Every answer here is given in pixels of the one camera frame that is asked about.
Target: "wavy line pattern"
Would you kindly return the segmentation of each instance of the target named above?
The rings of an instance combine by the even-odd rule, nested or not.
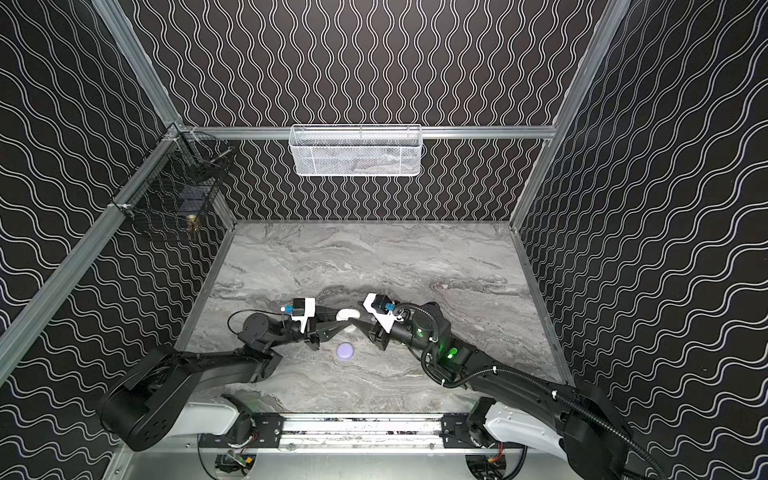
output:
[[[521,229],[574,375],[677,479],[768,468],[766,22],[635,1]]]
[[[0,3],[0,333],[164,132],[88,0]]]
[[[300,177],[284,141],[244,141],[221,187],[239,219],[507,220],[541,140],[426,141],[417,177]]]
[[[126,221],[0,387],[0,478],[92,478],[119,439],[96,405],[109,385],[173,344],[223,240],[210,212],[199,243],[153,244]]]
[[[551,124],[606,0],[122,0],[185,122]]]

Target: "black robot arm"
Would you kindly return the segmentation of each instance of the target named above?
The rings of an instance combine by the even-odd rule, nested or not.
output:
[[[193,392],[228,383],[258,382],[269,377],[280,363],[274,346],[304,342],[318,349],[320,343],[354,324],[381,350],[394,340],[420,351],[417,355],[425,374],[445,388],[471,386],[540,420],[562,437],[560,447],[582,478],[618,480],[625,472],[627,453],[633,450],[666,480],[654,459],[632,440],[621,415],[598,387],[548,382],[498,362],[453,336],[451,324],[437,303],[395,303],[378,295],[366,307],[376,311],[378,322],[371,323],[363,319],[336,321],[339,310],[314,306],[313,302],[305,308],[304,300],[294,300],[301,308],[296,309],[298,314],[293,312],[289,322],[285,317],[263,313],[250,315],[237,334],[243,347],[230,352],[178,352],[168,346],[155,349],[104,396],[98,410],[102,424],[134,451],[147,449],[170,430]],[[306,310],[311,310],[312,316],[301,315]],[[388,332],[382,316],[390,326]],[[233,403],[240,410],[245,408],[236,400]],[[238,433],[233,443],[241,436]],[[484,440],[477,438],[476,442],[480,445]]]

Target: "marble surface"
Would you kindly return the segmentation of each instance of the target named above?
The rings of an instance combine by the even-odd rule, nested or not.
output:
[[[240,346],[227,317],[280,311],[295,296],[350,307],[368,292],[436,301],[455,335],[496,359],[560,381],[504,223],[242,223],[190,339],[193,352]],[[248,313],[235,316],[239,330]],[[350,342],[355,355],[336,358]],[[398,343],[379,351],[361,332],[340,333],[314,352],[276,350],[271,378],[227,391],[279,412],[465,412],[480,396],[429,380]]]

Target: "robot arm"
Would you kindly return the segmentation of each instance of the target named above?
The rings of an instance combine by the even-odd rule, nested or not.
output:
[[[422,369],[440,385],[471,386],[491,396],[479,402],[469,416],[468,434],[478,446],[497,441],[528,443],[566,458],[582,478],[606,480],[621,478],[631,449],[660,478],[666,478],[650,455],[632,441],[621,415],[598,387],[576,389],[547,382],[496,361],[453,336],[437,303],[396,303],[387,296],[370,294],[362,304],[375,323],[336,321],[339,310],[316,306],[313,301],[307,307],[306,299],[295,299],[284,310],[292,315],[288,323],[262,313],[249,316],[237,334],[244,344],[239,349],[223,353],[178,352],[168,346],[155,349],[104,396],[98,410],[101,422],[134,451],[145,450],[171,430],[176,434],[174,424],[185,406],[189,409],[187,402],[194,392],[228,383],[258,382],[280,363],[274,346],[304,342],[317,350],[320,343],[354,325],[382,351],[390,340],[421,351]],[[229,414],[223,413],[223,423],[217,428],[227,430],[229,443],[240,444],[251,435],[252,412],[236,399],[229,400],[234,407],[229,407]],[[510,415],[503,410],[510,408],[527,415],[517,415],[518,424],[504,420],[502,417]]]

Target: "enclosure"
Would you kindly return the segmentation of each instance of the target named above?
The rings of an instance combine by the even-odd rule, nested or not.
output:
[[[766,14],[0,3],[0,478],[210,477],[214,449],[198,461],[194,437],[133,453],[100,422],[102,396],[158,346],[237,348],[236,311],[371,292],[437,302],[499,362],[600,387],[670,478],[765,477]],[[292,419],[420,421],[481,396],[360,331],[279,350],[274,376],[214,393]],[[464,452],[426,450],[257,465],[472,478]],[[518,478],[573,475],[531,452]]]

